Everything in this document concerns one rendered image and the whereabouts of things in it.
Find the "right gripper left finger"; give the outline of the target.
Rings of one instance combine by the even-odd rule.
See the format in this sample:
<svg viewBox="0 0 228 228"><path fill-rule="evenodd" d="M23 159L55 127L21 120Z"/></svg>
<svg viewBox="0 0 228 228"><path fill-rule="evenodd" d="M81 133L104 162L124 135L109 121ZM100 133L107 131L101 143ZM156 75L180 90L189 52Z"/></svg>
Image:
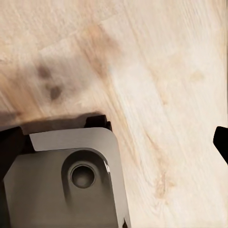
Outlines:
<svg viewBox="0 0 228 228"><path fill-rule="evenodd" d="M0 132L0 184L25 144L21 127Z"/></svg>

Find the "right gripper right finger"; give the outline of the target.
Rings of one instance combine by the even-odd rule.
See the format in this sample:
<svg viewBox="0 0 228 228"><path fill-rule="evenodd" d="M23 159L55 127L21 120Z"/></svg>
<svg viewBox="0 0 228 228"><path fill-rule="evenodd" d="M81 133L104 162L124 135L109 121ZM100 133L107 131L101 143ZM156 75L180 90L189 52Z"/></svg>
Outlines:
<svg viewBox="0 0 228 228"><path fill-rule="evenodd" d="M217 127L213 144L228 164L228 128L222 126Z"/></svg>

